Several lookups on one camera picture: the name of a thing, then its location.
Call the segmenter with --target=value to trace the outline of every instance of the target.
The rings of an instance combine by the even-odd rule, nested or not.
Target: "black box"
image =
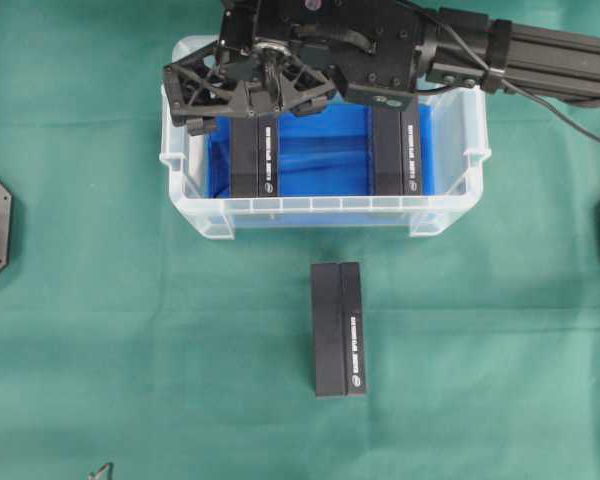
[[[364,395],[362,292],[357,263],[311,266],[316,395]]]
[[[404,112],[373,109],[372,193],[422,195],[422,146],[417,97]]]
[[[278,196],[278,121],[274,116],[231,120],[231,196]]]

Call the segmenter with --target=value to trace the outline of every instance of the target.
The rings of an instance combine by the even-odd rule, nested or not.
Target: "black rectangular block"
[[[312,265],[316,395],[364,395],[366,375],[360,267]]]

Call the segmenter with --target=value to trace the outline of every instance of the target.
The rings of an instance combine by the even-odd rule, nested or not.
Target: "green fabric surface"
[[[600,36],[600,0],[445,5]],[[600,146],[498,95],[484,197],[439,237],[205,240],[157,159],[160,67],[220,14],[0,0],[0,480],[600,479]],[[314,398],[323,261],[362,264],[365,398]]]

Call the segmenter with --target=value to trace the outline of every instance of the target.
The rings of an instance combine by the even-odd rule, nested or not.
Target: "plastic storage bin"
[[[178,60],[214,40],[178,42]],[[413,237],[438,235],[469,211],[483,191],[482,163],[491,156],[484,93],[458,89],[421,101],[432,109],[432,196],[206,198],[205,138],[190,137],[171,123],[162,92],[160,161],[169,168],[169,198],[201,235],[234,239],[239,228],[398,226]]]

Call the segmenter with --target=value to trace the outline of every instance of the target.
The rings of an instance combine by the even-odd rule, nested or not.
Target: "clear plastic container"
[[[213,41],[210,36],[178,42],[178,60]],[[413,237],[442,233],[482,196],[482,163],[491,156],[484,93],[458,89],[423,97],[432,108],[433,196],[206,198],[205,138],[174,127],[162,91],[160,161],[169,168],[169,198],[198,232],[210,239],[234,239],[240,228],[407,227]]]

